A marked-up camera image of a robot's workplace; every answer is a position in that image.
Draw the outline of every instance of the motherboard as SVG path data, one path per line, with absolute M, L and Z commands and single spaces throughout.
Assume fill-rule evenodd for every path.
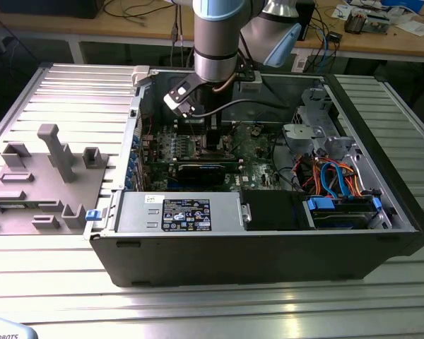
M 229 126 L 216 149 L 194 128 L 161 126 L 142 138 L 144 189 L 149 191 L 278 190 L 271 147 L 276 137 L 262 124 Z

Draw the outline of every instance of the floor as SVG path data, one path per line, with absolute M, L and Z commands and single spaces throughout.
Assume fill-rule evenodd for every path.
M 18 44 L 8 38 L 6 53 L 0 55 L 0 120 L 25 87 L 37 64 Z M 40 61 L 71 63 L 72 58 L 67 43 L 54 40 L 23 40 Z M 89 64 L 148 64 L 151 66 L 169 66 L 170 48 L 159 46 L 128 46 L 122 44 L 83 43 L 83 50 Z M 174 58 L 179 65 L 180 58 Z M 293 56 L 286 62 L 282 71 L 289 71 Z M 418 79 L 422 74 L 422 65 L 406 62 L 390 61 L 381 64 L 369 60 L 353 60 L 348 63 L 345 58 L 337 58 L 323 71 L 327 73 L 343 73 L 369 75 L 374 72 L 377 76 L 386 78 L 405 101 L 411 96 Z M 424 122 L 424 95 L 413 107 L 414 112 Z

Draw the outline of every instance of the wooden desk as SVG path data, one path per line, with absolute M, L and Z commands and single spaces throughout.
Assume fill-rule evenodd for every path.
M 144 3 L 145 0 L 123 0 L 125 6 Z M 330 30 L 343 35 L 338 57 L 361 59 L 383 59 L 398 61 L 424 62 L 424 37 L 417 37 L 397 27 L 390 27 L 387 35 L 364 33 L 352 35 L 344 32 L 343 20 L 333 19 L 331 6 L 340 0 L 318 0 L 319 11 Z M 141 8 L 141 12 L 167 6 L 157 0 L 150 6 Z M 121 14 L 118 1 L 112 3 L 108 10 Z M 190 8 L 183 8 L 184 45 L 192 46 L 194 19 Z M 156 44 L 171 45 L 170 33 L 174 20 L 174 8 L 167 8 L 146 16 L 146 27 L 129 22 L 123 18 L 115 18 L 104 12 L 96 19 L 78 19 L 51 16 L 30 16 L 21 14 L 2 14 L 0 19 L 20 37 L 65 40 L 69 43 L 73 60 L 84 63 L 79 42 L 115 42 L 122 44 Z M 0 36 L 7 35 L 0 26 Z M 293 53 L 297 55 L 294 71 L 301 71 L 305 59 L 317 52 L 321 42 L 313 30 L 309 30 L 305 41 L 297 42 Z

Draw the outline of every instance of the wire bundle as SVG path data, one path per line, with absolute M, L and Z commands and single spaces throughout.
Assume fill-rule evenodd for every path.
M 298 166 L 302 162 L 300 158 L 293 168 L 293 172 L 297 171 Z M 335 172 L 335 179 L 332 180 L 330 185 L 326 183 L 326 172 Z M 307 187 L 314 182 L 314 186 L 309 189 L 310 194 L 320 196 L 322 191 L 327 192 L 328 197 L 338 198 L 338 195 L 332 190 L 334 183 L 338 179 L 338 185 L 343 196 L 363 196 L 360 192 L 358 184 L 358 173 L 355 172 L 351 167 L 343 162 L 337 162 L 327 157 L 321 157 L 317 160 L 312 161 L 312 176 L 302 185 L 304 190 L 308 190 Z
M 322 20 L 322 15 L 318 11 L 317 7 L 315 7 L 314 10 L 319 16 L 319 19 L 311 18 L 311 20 L 313 20 L 315 23 L 310 23 L 310 27 L 316 30 L 316 34 L 318 33 L 317 37 L 321 41 L 322 45 L 319 50 L 317 50 L 317 53 L 315 54 L 313 60 L 308 61 L 309 64 L 306 66 L 305 72 L 309 71 L 310 69 L 314 70 L 315 67 L 318 67 L 317 72 L 320 72 L 322 69 L 324 69 L 324 67 L 327 66 L 329 66 L 328 71 L 330 71 L 333 68 L 334 62 L 336 60 L 336 53 L 339 50 L 341 43 L 336 44 L 335 42 L 333 42 L 334 51 L 330 55 L 326 54 L 330 49 L 330 41 L 328 41 L 328 39 L 326 38 L 330 32 L 329 26 Z M 319 56 L 322 50 L 324 50 L 324 53 L 320 61 L 317 63 L 317 57 Z

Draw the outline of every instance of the blue cable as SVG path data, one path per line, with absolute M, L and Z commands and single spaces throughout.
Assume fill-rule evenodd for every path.
M 322 169 L 320 170 L 320 181 L 322 182 L 322 186 L 324 187 L 325 191 L 327 191 L 328 193 L 330 193 L 333 198 L 337 199 L 338 195 L 336 193 L 334 193 L 327 185 L 326 185 L 326 181 L 325 181 L 325 172 L 326 172 L 326 168 L 328 166 L 333 165 L 336 168 L 336 173 L 338 175 L 338 181 L 339 181 L 339 187 L 341 187 L 341 192 L 344 196 L 351 196 L 350 191 L 348 190 L 346 184 L 344 184 L 344 176 L 342 175 L 342 171 L 341 168 L 337 165 L 334 164 L 332 162 L 327 162 L 326 164 L 324 164 L 322 166 Z
M 324 66 L 324 62 L 326 60 L 326 53 L 328 52 L 328 41 L 326 41 L 325 33 L 320 28 L 315 27 L 315 29 L 318 30 L 320 34 L 322 35 L 322 37 L 324 38 L 324 45 L 325 45 L 324 56 L 322 57 L 322 60 L 320 61 L 319 68 L 317 69 L 317 73 L 319 73 L 322 67 Z

